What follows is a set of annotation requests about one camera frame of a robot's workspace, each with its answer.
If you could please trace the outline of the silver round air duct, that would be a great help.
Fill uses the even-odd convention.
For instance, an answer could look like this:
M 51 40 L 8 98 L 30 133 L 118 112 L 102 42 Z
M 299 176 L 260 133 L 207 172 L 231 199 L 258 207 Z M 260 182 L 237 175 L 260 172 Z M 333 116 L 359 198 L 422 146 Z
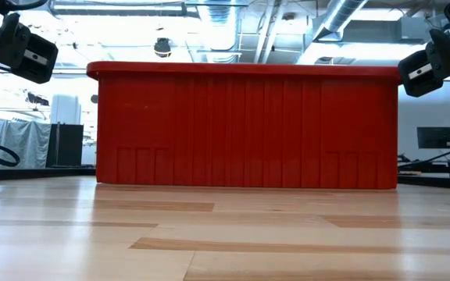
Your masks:
M 313 41 L 341 41 L 344 29 L 368 0 L 330 0 L 326 12 L 314 19 Z

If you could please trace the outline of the black background monitor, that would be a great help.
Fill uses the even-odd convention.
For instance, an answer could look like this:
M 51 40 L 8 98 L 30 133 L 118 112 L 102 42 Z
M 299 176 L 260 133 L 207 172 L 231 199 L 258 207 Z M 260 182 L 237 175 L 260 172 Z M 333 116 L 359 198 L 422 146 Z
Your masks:
M 450 127 L 417 127 L 418 147 L 422 149 L 450 148 Z

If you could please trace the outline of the black background desk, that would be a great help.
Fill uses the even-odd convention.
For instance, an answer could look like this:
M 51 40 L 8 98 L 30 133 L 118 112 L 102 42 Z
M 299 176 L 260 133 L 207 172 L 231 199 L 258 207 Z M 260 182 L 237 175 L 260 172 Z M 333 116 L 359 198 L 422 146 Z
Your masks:
M 422 162 L 410 160 L 404 155 L 398 156 L 398 174 L 420 176 L 423 174 L 447 174 L 450 177 L 450 160 L 434 160 Z

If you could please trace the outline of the red plastic bin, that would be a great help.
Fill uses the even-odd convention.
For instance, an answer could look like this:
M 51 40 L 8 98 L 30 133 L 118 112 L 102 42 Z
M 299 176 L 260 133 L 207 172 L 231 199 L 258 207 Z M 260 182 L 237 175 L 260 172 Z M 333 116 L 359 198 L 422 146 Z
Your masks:
M 100 183 L 396 187 L 390 66 L 93 62 Z

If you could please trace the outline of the black cabinet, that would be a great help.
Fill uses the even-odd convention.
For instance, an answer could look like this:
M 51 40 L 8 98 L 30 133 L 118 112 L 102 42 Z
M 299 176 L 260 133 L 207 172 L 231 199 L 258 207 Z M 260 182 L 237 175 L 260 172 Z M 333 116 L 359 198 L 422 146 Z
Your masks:
M 46 167 L 81 166 L 83 134 L 83 125 L 52 124 Z

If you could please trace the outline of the white tank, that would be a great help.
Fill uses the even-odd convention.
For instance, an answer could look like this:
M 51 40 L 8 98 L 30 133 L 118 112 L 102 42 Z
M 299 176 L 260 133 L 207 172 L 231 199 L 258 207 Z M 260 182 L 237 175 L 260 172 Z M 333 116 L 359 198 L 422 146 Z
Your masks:
M 51 102 L 51 123 L 80 125 L 81 105 L 76 95 L 54 94 Z

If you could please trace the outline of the black aluminium table frame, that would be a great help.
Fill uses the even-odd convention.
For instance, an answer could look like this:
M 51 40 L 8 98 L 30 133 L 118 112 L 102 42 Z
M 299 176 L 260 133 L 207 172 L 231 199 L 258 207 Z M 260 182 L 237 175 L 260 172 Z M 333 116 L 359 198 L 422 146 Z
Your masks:
M 95 176 L 95 169 L 0 169 L 0 180 L 29 180 L 64 176 Z M 450 189 L 450 177 L 398 175 L 398 183 Z

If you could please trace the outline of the grey tarp curtain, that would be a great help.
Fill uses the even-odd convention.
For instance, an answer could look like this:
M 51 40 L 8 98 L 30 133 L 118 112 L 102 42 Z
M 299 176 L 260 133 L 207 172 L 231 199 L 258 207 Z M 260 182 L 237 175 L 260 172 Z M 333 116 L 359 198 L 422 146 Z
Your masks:
M 51 124 L 35 121 L 0 121 L 0 145 L 20 157 L 16 169 L 44 169 L 51 129 Z

